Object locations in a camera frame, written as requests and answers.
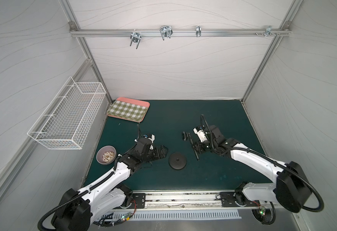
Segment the black round stand base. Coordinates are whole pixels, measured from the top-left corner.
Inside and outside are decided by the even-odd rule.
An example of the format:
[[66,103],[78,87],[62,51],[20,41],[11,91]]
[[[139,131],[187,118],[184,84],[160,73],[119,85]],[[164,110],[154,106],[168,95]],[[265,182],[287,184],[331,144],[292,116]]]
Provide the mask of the black round stand base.
[[181,170],[187,165],[187,158],[180,152],[175,152],[169,157],[169,166],[175,170]]

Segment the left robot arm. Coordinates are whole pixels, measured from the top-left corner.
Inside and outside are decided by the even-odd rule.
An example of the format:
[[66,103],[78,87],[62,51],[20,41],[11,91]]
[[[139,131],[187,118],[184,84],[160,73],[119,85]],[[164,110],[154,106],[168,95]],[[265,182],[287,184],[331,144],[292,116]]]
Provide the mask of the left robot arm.
[[154,135],[139,138],[131,149],[115,159],[113,167],[103,176],[79,190],[66,191],[59,205],[40,218],[38,230],[46,231],[43,222],[52,217],[52,231],[86,231],[112,209],[129,207],[132,190],[123,182],[144,164],[163,159],[168,154],[168,148],[155,146],[154,140]]

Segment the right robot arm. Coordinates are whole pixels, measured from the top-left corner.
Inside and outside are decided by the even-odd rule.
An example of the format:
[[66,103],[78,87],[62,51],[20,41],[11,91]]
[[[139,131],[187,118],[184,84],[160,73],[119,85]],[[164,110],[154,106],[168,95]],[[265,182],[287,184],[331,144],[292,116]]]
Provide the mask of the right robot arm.
[[243,182],[236,188],[236,203],[243,207],[245,201],[278,203],[290,212],[302,209],[321,212],[324,201],[318,191],[309,183],[303,169],[296,162],[285,163],[274,160],[240,141],[225,138],[217,126],[197,126],[193,129],[199,140],[191,141],[196,155],[212,152],[241,162],[270,180],[269,183]]

